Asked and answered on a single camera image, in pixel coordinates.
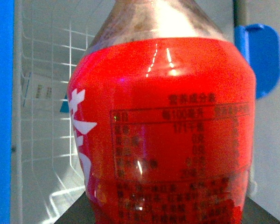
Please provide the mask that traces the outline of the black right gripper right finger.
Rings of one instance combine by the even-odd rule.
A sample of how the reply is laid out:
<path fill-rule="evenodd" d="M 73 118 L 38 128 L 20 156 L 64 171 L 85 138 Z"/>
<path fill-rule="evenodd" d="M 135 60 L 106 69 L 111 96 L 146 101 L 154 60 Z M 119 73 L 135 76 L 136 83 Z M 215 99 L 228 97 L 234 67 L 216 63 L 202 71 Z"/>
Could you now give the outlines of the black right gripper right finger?
<path fill-rule="evenodd" d="M 241 224 L 280 224 L 280 220 L 247 196 Z"/>

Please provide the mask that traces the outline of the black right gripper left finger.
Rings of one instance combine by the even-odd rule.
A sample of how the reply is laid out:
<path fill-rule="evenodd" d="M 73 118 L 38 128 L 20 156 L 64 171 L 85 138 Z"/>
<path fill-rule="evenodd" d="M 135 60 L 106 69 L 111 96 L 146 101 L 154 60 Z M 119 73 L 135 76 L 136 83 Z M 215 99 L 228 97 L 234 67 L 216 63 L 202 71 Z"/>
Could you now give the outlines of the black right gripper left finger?
<path fill-rule="evenodd" d="M 55 221 L 55 224 L 95 223 L 95 215 L 85 192 Z"/>

